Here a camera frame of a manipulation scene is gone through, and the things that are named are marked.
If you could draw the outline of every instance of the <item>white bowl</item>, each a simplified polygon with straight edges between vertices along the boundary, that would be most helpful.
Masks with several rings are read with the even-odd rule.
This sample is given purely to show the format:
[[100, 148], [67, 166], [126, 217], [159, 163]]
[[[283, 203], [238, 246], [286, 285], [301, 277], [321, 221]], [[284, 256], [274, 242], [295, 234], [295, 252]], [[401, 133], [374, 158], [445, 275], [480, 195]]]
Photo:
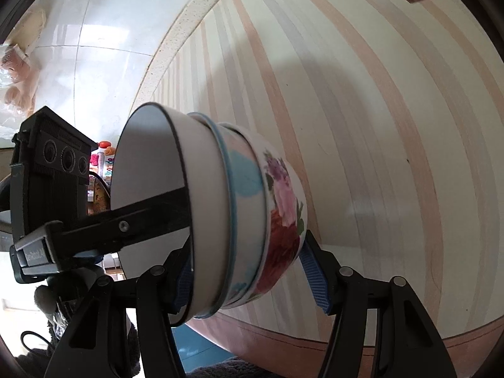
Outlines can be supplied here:
[[241, 134], [258, 160], [267, 208], [266, 243], [261, 263], [250, 289], [225, 308], [234, 308], [270, 291], [299, 255], [306, 236], [307, 209], [301, 181], [291, 165], [261, 135], [221, 123]]
[[[229, 198], [225, 167], [205, 125], [156, 103], [139, 107], [121, 134], [114, 161], [111, 208], [117, 209], [187, 185], [192, 217], [193, 290], [184, 320], [208, 314], [227, 269]], [[188, 229], [125, 247], [119, 258], [127, 277], [163, 264], [183, 245]]]
[[245, 138], [216, 125], [208, 116], [190, 113], [211, 127], [221, 149], [229, 193], [232, 195], [231, 246], [235, 256], [228, 268], [229, 282], [215, 310], [239, 300], [250, 289], [261, 263], [266, 237], [266, 194], [255, 154]]

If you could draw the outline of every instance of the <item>blue floor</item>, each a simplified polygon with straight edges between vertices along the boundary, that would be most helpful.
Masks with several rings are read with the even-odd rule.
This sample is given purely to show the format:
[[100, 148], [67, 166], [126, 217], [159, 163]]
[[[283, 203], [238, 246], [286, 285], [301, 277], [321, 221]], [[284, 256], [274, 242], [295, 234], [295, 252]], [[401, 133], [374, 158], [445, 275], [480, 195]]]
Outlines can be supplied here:
[[233, 354], [211, 343], [185, 324], [173, 328], [172, 332], [186, 372], [233, 357]]

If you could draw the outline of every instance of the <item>red flower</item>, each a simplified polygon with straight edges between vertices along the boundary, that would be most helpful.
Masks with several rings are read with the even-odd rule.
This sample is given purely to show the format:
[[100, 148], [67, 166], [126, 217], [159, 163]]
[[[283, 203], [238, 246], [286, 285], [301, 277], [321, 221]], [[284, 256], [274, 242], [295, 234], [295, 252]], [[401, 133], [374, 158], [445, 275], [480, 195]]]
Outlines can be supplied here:
[[271, 236], [264, 269], [255, 287], [255, 294], [264, 294], [273, 288], [276, 282], [290, 266], [299, 248], [299, 236], [296, 222], [289, 227], [282, 225], [278, 209], [271, 211]]

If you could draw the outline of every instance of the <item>blue gripper pad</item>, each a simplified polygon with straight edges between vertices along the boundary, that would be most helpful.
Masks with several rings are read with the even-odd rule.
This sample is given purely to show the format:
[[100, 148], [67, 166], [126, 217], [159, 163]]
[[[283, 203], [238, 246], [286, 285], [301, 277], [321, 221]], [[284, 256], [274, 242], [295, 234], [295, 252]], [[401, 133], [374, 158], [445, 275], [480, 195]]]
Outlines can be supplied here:
[[191, 257], [187, 257], [186, 264], [180, 272], [177, 280], [177, 295], [175, 297], [175, 308], [177, 311], [189, 302], [189, 295], [192, 287]]
[[315, 303], [327, 314], [330, 306], [327, 280], [308, 244], [304, 244], [299, 259], [308, 279]]

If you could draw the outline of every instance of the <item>screw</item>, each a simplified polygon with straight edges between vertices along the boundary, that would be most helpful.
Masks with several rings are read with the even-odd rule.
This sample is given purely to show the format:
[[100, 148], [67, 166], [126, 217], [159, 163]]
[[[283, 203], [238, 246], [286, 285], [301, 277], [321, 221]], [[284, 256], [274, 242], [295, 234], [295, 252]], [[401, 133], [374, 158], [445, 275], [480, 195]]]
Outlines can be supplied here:
[[394, 277], [394, 284], [399, 287], [404, 287], [406, 285], [406, 280], [401, 276]]
[[105, 287], [108, 283], [110, 283], [110, 277], [109, 276], [101, 276], [96, 280], [98, 285], [100, 287]]
[[349, 267], [341, 267], [340, 274], [345, 277], [350, 277], [353, 274], [353, 270]]
[[121, 220], [119, 222], [119, 230], [126, 233], [129, 230], [129, 223], [126, 220]]
[[154, 266], [151, 267], [151, 274], [153, 276], [160, 276], [164, 273], [164, 267], [163, 266]]

